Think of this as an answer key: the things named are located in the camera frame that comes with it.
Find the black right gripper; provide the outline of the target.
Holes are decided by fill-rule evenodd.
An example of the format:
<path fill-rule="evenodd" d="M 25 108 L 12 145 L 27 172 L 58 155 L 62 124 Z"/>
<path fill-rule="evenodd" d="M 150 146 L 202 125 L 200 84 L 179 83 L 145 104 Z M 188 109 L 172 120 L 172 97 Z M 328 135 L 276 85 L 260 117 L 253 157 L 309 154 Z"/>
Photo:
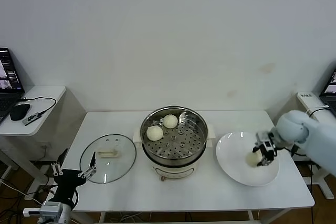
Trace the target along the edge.
<path fill-rule="evenodd" d="M 263 157 L 260 162 L 257 163 L 257 166 L 268 166 L 277 156 L 277 149 L 272 140 L 273 134 L 267 131 L 259 131 L 256 134 L 256 145 L 253 148 L 253 153 L 256 153 L 260 150 Z"/>

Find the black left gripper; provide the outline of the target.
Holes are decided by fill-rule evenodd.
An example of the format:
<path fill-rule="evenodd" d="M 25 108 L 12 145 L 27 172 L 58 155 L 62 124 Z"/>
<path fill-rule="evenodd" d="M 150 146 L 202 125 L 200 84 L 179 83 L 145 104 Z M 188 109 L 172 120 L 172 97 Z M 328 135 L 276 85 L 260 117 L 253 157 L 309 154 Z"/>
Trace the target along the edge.
<path fill-rule="evenodd" d="M 72 199 L 77 187 L 85 184 L 85 178 L 91 178 L 96 173 L 96 153 L 94 152 L 88 168 L 85 171 L 73 169 L 61 169 L 68 149 L 66 148 L 54 163 L 51 163 L 54 181 L 57 189 L 53 198 L 49 201 L 60 203 L 73 203 Z"/>

